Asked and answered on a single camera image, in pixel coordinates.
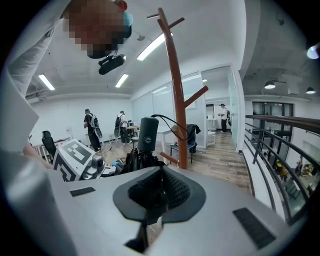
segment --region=black rubber pad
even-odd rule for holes
[[[82,196],[84,194],[88,194],[88,193],[94,192],[94,191],[96,191],[96,190],[93,187],[89,186],[89,187],[85,187],[85,188],[72,190],[72,191],[70,191],[70,194],[73,197],[77,197],[77,196]]]
[[[258,249],[267,246],[276,239],[247,208],[234,210],[233,214]]]

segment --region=black railing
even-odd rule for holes
[[[254,137],[255,141],[257,142],[257,145],[255,146],[255,144],[252,141],[252,138],[249,138],[246,134],[244,135],[245,138],[248,139],[249,142],[251,143],[251,146],[254,148],[255,152],[253,152],[253,150],[248,145],[246,140],[244,141],[244,143],[246,144],[246,146],[248,147],[248,149],[250,150],[250,152],[253,156],[253,164],[257,163],[257,165],[262,173],[262,176],[265,181],[266,188],[267,188],[267,191],[268,191],[268,194],[270,197],[271,208],[273,210],[275,210],[275,201],[274,201],[274,197],[271,192],[270,185],[268,184],[267,178],[266,178],[265,173],[263,171],[263,168],[262,168],[261,164],[259,163],[259,161],[257,160],[258,155],[264,161],[270,175],[272,176],[273,180],[275,181],[275,183],[277,184],[277,186],[279,188],[279,192],[281,193],[282,198],[283,198],[283,207],[286,211],[287,222],[291,225],[306,212],[306,205],[310,201],[309,192],[308,192],[307,188],[304,186],[304,184],[301,182],[299,177],[296,175],[295,171],[293,171],[290,168],[290,166],[285,161],[285,159],[280,157],[279,154],[273,150],[273,148],[271,148],[268,144],[266,144],[263,141],[264,134],[267,134],[269,137],[272,137],[272,138],[278,140],[279,143],[283,143],[283,144],[287,145],[289,148],[296,151],[303,158],[308,160],[317,171],[320,171],[320,163],[317,160],[315,160],[312,156],[310,156],[309,154],[307,154],[306,152],[304,152],[303,150],[301,150],[297,146],[293,145],[289,141],[273,134],[272,132],[269,132],[267,130],[262,129],[262,127],[264,127],[264,122],[267,121],[270,123],[277,123],[277,124],[289,125],[292,127],[298,127],[298,128],[304,129],[306,131],[309,131],[309,132],[312,132],[312,133],[315,133],[318,135],[318,134],[320,134],[320,120],[310,119],[310,118],[301,118],[301,117],[270,116],[270,115],[246,115],[245,117],[251,118],[251,119],[261,120],[260,127],[256,127],[250,123],[245,123],[246,125],[259,131],[259,134],[257,136],[256,134],[252,133],[249,129],[245,129],[245,131],[248,132],[252,137]],[[289,204],[289,197],[288,197],[288,194],[284,188],[284,185],[281,182],[281,180],[279,179],[276,170],[272,167],[272,165],[269,163],[269,161],[263,156],[263,153],[260,150],[261,144],[264,147],[266,147],[269,150],[269,152],[271,152],[274,155],[274,157],[286,168],[286,170],[290,174],[291,178],[293,179],[293,181],[295,181],[296,185],[298,186],[298,188],[303,196],[303,199],[306,202],[304,204],[304,206],[294,216],[292,216],[292,212],[291,212],[290,204]]]

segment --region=glass door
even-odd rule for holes
[[[230,96],[230,121],[231,121],[231,132],[232,132],[232,142],[235,147],[237,147],[238,139],[238,94],[234,79],[234,74],[229,67],[228,71],[228,91]]]

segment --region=wooden coat rack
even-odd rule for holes
[[[181,125],[183,128],[187,128],[186,123],[186,107],[188,107],[191,103],[193,103],[196,99],[198,99],[201,95],[203,95],[205,92],[208,91],[208,87],[204,86],[199,91],[197,91],[194,95],[192,95],[190,98],[188,98],[185,101],[184,98],[184,90],[182,87],[182,81],[181,81],[181,74],[180,74],[180,67],[176,52],[176,47],[174,40],[171,36],[170,29],[174,26],[178,25],[179,23],[183,22],[185,18],[180,18],[173,22],[172,24],[168,24],[166,15],[164,13],[164,10],[162,8],[158,8],[158,13],[154,15],[150,15],[147,18],[154,18],[159,17],[157,20],[160,28],[164,34],[165,38],[165,45],[166,45],[166,51],[168,54],[169,59],[169,65],[170,65],[170,71],[172,76],[172,85],[173,85],[173,96],[174,96],[174,107],[175,107],[175,116],[176,116],[176,122]],[[175,135],[182,135],[182,138],[187,138],[187,132],[184,129],[177,129],[175,132]],[[164,158],[170,160],[171,162],[179,165],[182,169],[187,169],[187,140],[181,140],[178,139],[178,147],[179,147],[179,159],[176,160],[173,157],[167,155],[164,152],[161,152],[160,155]]]

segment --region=black cable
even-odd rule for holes
[[[176,121],[173,121],[171,118],[169,118],[169,117],[167,117],[167,116],[165,116],[165,115],[162,115],[162,114],[153,114],[151,117],[152,117],[152,118],[157,118],[157,117],[161,118],[161,119],[166,123],[166,125],[169,127],[170,131],[171,131],[173,134],[175,134],[175,132],[171,129],[170,125],[167,123],[167,121],[166,121],[164,118],[166,118],[166,119],[170,120],[171,122],[177,124],[178,126],[180,126],[182,129],[184,129],[184,130],[186,131],[187,137],[186,137],[186,138],[180,138],[180,137],[177,136],[177,135],[175,135],[175,136],[176,136],[179,140],[182,140],[182,141],[187,141],[187,140],[189,139],[190,134],[189,134],[189,132],[187,131],[187,129],[185,129],[184,127],[182,127],[182,126],[181,126],[180,124],[178,124]]]

